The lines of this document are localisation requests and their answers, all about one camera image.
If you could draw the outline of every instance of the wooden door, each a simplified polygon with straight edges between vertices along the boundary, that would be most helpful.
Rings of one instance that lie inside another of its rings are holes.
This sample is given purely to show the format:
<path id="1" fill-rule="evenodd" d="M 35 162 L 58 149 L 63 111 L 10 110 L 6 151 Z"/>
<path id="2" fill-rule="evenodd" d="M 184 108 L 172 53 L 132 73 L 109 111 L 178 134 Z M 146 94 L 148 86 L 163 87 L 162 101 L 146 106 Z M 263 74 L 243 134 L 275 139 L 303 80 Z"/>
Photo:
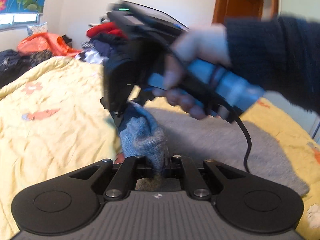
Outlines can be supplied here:
<path id="1" fill-rule="evenodd" d="M 263 0 L 216 0 L 214 23 L 223 23 L 226 17 L 258 17 L 261 19 Z"/>

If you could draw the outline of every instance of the patterned pillow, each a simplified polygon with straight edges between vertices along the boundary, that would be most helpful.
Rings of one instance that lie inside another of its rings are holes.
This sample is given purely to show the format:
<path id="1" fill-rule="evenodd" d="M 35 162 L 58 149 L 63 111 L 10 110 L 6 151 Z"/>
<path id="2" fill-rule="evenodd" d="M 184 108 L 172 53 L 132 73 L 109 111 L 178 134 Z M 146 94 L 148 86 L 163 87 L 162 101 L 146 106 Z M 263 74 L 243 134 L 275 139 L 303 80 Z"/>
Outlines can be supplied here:
<path id="1" fill-rule="evenodd" d="M 27 28 L 28 36 L 31 36 L 36 33 L 47 33 L 48 32 L 48 24 L 43 23 L 40 25 L 32 25 Z"/>

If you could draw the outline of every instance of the silver bolt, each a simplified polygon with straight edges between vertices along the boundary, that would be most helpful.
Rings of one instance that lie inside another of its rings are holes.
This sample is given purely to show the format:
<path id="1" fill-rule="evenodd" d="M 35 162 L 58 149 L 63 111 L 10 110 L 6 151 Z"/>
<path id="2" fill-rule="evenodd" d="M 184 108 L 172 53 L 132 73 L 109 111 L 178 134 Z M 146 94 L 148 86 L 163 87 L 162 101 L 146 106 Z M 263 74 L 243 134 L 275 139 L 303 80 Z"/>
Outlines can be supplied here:
<path id="1" fill-rule="evenodd" d="M 119 197 L 121 195 L 121 191 L 118 189 L 109 189 L 106 192 L 106 196 L 108 197 Z"/>
<path id="2" fill-rule="evenodd" d="M 193 192 L 193 194 L 197 197 L 206 197 L 210 192 L 205 188 L 198 188 Z"/>

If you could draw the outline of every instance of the bed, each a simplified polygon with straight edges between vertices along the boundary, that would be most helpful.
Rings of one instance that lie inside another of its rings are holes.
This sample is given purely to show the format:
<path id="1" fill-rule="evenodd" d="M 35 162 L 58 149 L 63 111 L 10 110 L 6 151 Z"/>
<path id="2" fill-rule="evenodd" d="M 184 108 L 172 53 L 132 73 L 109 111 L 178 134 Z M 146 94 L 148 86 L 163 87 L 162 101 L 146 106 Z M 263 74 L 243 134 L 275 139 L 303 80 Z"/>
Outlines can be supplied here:
<path id="1" fill-rule="evenodd" d="M 101 86 L 101 65 L 53 57 L 0 90 L 0 240 L 18 232 L 10 206 L 19 191 L 103 158 L 116 160 L 120 142 L 100 104 Z M 148 106 L 181 111 L 163 98 Z M 319 240 L 320 147 L 266 99 L 242 119 L 273 136 L 309 185 L 297 231 Z"/>

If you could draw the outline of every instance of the black sleeve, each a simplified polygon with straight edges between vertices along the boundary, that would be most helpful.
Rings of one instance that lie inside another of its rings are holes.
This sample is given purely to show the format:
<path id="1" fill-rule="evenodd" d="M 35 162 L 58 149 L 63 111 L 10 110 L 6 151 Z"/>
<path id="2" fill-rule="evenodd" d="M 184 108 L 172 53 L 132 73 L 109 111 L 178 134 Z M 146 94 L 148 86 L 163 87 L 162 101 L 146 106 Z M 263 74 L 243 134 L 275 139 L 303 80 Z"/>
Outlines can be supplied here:
<path id="1" fill-rule="evenodd" d="M 233 72 L 320 114 L 320 24 L 280 17 L 228 20 Z"/>

